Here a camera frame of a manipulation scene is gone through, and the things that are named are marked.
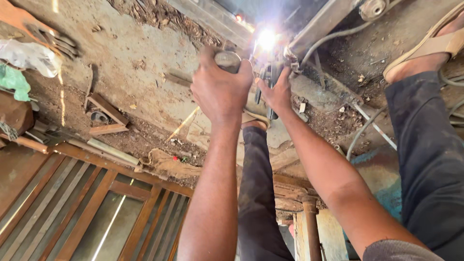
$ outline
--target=bright light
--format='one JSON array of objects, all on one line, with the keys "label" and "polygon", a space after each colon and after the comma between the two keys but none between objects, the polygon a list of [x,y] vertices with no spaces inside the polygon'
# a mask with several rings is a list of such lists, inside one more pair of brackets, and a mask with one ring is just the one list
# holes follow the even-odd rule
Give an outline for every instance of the bright light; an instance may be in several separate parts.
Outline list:
[{"label": "bright light", "polygon": [[266,51],[270,51],[274,48],[276,43],[276,35],[271,30],[264,30],[261,32],[258,38],[258,44]]}]

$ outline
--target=dusty floor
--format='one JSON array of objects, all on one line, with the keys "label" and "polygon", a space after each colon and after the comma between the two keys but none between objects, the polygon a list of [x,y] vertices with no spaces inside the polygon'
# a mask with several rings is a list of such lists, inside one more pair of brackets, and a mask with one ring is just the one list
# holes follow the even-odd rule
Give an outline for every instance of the dusty floor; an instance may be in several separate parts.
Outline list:
[{"label": "dusty floor", "polygon": [[[71,36],[78,44],[80,57],[63,65],[61,85],[57,78],[44,78],[25,72],[31,84],[31,96],[39,100],[41,117],[59,124],[64,112],[62,133],[87,140],[92,126],[83,113],[84,94],[90,78],[89,65],[96,66],[94,91],[100,93],[130,120],[135,129],[97,138],[136,157],[147,157],[153,148],[177,156],[186,164],[202,166],[209,142],[210,123],[201,112],[180,130],[175,142],[166,141],[180,123],[195,109],[188,88],[163,80],[163,73],[176,68],[192,73],[198,65],[197,51],[202,44],[220,46],[224,40],[212,30],[177,12],[162,0],[60,0],[59,12],[33,0],[14,0],[35,17]],[[325,70],[361,95],[366,104],[380,108],[387,83],[382,71],[386,65],[409,50],[436,21],[459,0],[404,0],[387,15],[364,31],[335,39],[320,48]],[[350,15],[337,30],[360,24],[357,14]],[[101,31],[92,32],[99,26]],[[15,28],[0,23],[0,38],[6,39]],[[19,41],[29,42],[24,37]],[[446,70],[448,75],[464,71],[462,59]],[[360,75],[365,80],[358,82]],[[64,104],[60,92],[64,92]],[[462,91],[447,87],[443,91],[447,104],[454,103]],[[293,98],[295,109],[301,100]],[[323,113],[307,106],[308,125],[332,144],[348,148],[356,129],[365,122],[360,114],[345,106],[344,112]],[[377,124],[390,137],[393,129],[386,116]],[[306,178],[298,158],[291,153],[293,144],[281,121],[273,122],[268,132],[271,163],[276,172]],[[385,144],[369,127],[360,138],[354,154],[358,155]],[[243,140],[239,140],[237,162],[243,162]],[[176,180],[194,186],[197,176]]]}]

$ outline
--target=foot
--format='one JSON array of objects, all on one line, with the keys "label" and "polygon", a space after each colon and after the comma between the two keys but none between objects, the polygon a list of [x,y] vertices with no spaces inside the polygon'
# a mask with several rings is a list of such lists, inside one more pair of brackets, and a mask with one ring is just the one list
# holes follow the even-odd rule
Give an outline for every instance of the foot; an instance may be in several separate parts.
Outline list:
[{"label": "foot", "polygon": [[246,127],[258,127],[264,131],[267,130],[266,124],[258,120],[243,123],[241,129],[243,130]]},{"label": "foot", "polygon": [[[437,34],[436,37],[445,34],[453,33],[464,27],[464,11],[459,16],[445,25]],[[390,72],[386,79],[389,83],[401,81],[409,76],[416,75],[421,72],[438,71],[450,58],[450,54],[446,52],[434,53],[423,57],[418,57],[398,65]]]}]

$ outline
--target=leg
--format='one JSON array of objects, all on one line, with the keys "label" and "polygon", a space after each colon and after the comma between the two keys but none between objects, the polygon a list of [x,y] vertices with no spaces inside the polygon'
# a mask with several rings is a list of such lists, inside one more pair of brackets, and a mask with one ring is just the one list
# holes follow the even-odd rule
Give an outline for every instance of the leg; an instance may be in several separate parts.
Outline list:
[{"label": "leg", "polygon": [[439,90],[437,72],[386,90],[398,140],[403,223],[443,259],[464,260],[464,147]]},{"label": "leg", "polygon": [[238,196],[238,248],[243,261],[291,261],[276,222],[272,168],[266,132],[243,129],[245,160]]}]

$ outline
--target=sleeve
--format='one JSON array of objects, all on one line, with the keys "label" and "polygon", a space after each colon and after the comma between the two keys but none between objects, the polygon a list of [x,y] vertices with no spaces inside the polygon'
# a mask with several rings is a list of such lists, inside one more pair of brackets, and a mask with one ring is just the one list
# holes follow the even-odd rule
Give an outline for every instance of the sleeve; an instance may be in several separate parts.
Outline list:
[{"label": "sleeve", "polygon": [[399,240],[380,240],[366,248],[364,261],[444,261],[432,251]]}]

